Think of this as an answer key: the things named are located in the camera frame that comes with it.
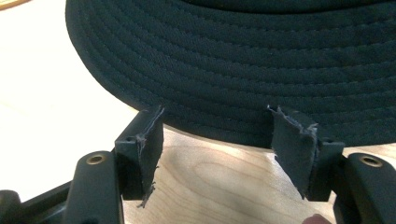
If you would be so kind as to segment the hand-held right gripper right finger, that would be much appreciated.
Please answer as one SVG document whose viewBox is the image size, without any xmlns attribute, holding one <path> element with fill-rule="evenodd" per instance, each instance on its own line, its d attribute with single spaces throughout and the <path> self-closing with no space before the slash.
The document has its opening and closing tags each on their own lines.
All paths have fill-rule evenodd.
<svg viewBox="0 0 396 224">
<path fill-rule="evenodd" d="M 303 199 L 328 201 L 332 168 L 340 161 L 345 144 L 333 140 L 300 111 L 280 106 L 267 109 L 274 118 L 271 148 L 276 161 Z"/>
</svg>

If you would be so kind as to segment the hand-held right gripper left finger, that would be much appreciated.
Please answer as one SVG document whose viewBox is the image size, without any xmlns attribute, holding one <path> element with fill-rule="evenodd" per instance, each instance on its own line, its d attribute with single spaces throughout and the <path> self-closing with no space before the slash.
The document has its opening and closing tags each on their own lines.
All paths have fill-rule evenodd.
<svg viewBox="0 0 396 224">
<path fill-rule="evenodd" d="M 155 190 L 154 176 L 163 153 L 163 112 L 156 105 L 143 109 L 115 140 L 114 154 L 124 201 L 145 207 Z"/>
</svg>

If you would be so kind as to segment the black stitched brim hat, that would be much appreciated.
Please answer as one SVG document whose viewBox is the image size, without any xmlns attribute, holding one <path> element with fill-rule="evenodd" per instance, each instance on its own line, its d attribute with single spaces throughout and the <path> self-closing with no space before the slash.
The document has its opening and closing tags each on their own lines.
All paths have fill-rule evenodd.
<svg viewBox="0 0 396 224">
<path fill-rule="evenodd" d="M 275 107 L 350 147 L 396 142 L 396 0 L 66 0 L 68 35 L 125 104 L 254 147 Z"/>
</svg>

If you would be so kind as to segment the brown wooden strip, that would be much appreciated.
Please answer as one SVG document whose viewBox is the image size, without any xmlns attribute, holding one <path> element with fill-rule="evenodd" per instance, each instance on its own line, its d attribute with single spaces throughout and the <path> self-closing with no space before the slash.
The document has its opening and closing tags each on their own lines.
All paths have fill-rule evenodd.
<svg viewBox="0 0 396 224">
<path fill-rule="evenodd" d="M 30 0 L 0 0 L 0 10 L 17 7 L 29 2 Z"/>
</svg>

